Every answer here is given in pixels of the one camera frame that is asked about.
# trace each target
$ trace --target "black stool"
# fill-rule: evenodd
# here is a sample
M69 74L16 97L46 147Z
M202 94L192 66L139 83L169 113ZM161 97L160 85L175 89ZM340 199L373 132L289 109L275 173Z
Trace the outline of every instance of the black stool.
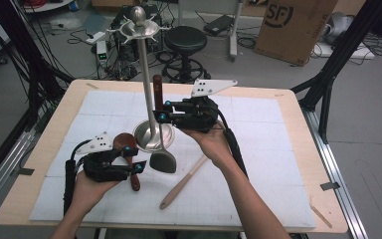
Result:
M202 31L187 26L175 27L166 33L164 43L180 55L179 58L175 57L167 62L162 70L162 76L168 77L170 83L194 82L203 74L204 79L211 79L210 74L199 62L189 58L207 45L207 37Z

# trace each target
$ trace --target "person's left hand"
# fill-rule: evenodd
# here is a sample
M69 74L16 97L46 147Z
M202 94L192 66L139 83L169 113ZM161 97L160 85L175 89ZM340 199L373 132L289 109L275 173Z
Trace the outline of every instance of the person's left hand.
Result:
M77 174L73 202L70 207L75 207L87 214L100 202L104 194L117 184L119 184L119 181L93 181L81 171Z

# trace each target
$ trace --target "round knob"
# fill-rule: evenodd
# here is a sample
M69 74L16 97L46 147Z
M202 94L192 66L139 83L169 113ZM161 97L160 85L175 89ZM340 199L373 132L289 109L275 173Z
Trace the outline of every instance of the round knob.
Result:
M145 12L142 7L135 6L131 9L131 20L137 27L144 26L145 22Z

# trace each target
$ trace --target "ladle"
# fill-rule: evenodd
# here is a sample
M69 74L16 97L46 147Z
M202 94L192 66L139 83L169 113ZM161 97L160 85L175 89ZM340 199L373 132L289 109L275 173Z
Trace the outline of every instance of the ladle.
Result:
M129 146L131 148L136 147L136 141L135 137L127 132L123 132L118 134L114 140L113 140L113 148L122 148ZM126 162L128 163L129 166L132 166L132 157L126 157L125 158ZM131 181L131 187L132 190L138 191L140 188L139 180L138 180L138 175L137 174L132 174L129 177Z
M157 111L163 111L162 77L153 76L154 104ZM153 151L150 156L150 166L158 171L174 173L176 171L176 159L166 150L163 143L162 124L159 124L160 149Z

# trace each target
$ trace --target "black tape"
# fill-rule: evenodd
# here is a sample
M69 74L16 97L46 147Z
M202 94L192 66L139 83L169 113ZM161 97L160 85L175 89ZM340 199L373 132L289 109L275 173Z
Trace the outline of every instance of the black tape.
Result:
M340 187L339 183L337 182L326 182L320 185L321 189L323 191L328 190L328 189L337 189Z
M18 170L18 175L28 175L28 176L31 176L34 172L34 169L32 168L21 168L20 170Z

